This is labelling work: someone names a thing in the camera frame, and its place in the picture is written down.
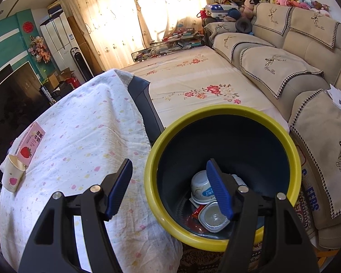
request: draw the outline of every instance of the beige curtain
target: beige curtain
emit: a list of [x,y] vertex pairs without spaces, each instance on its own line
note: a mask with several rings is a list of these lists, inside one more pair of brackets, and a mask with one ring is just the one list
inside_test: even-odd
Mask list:
[[133,64],[132,52],[160,41],[180,23],[201,29],[200,9],[214,0],[59,0],[106,70]]

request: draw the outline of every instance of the trash can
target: trash can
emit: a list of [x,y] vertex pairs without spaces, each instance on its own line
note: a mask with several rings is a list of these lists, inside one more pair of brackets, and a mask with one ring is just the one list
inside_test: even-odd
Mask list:
[[[224,173],[236,174],[264,196],[286,194],[294,206],[301,186],[297,149],[280,124],[255,109],[216,105],[193,111],[159,136],[145,167],[145,192],[150,209],[176,239],[198,249],[223,252],[233,223],[218,233],[190,222],[191,179],[214,158]],[[258,219],[255,244],[263,239]]]

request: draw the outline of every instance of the sofa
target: sofa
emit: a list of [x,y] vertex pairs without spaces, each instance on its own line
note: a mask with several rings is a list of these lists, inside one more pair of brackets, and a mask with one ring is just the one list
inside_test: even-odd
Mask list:
[[254,35],[204,19],[206,43],[239,69],[288,121],[300,154],[314,219],[312,238],[341,247],[341,111],[326,93],[341,90],[341,24],[295,7],[260,3]]

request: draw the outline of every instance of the white stripe on wall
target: white stripe on wall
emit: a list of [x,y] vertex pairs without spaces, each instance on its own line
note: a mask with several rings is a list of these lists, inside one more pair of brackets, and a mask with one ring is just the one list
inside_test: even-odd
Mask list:
[[1,68],[0,71],[6,67],[8,64],[13,65],[14,63],[16,63],[17,61],[20,61],[22,58],[26,57],[28,55],[28,51],[23,51],[22,53],[18,54],[17,56],[15,56],[14,58],[12,58],[11,60],[9,60],[6,64],[4,64]]
[[2,36],[0,37],[0,42],[1,42],[1,41],[4,41],[5,39],[7,39],[7,38],[9,38],[9,37],[11,37],[11,36],[13,36],[13,35],[15,35],[15,34],[17,34],[17,33],[19,33],[19,29],[12,30],[12,31],[10,31],[10,32],[8,32],[8,33],[2,35]]

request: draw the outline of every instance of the pink heart on cup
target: pink heart on cup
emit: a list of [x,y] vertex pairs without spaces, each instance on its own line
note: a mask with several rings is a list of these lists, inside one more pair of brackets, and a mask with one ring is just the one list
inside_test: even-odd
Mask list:
[[10,185],[13,185],[13,186],[15,186],[15,184],[17,182],[18,182],[18,179],[16,179],[16,178],[10,178],[10,180],[9,180]]

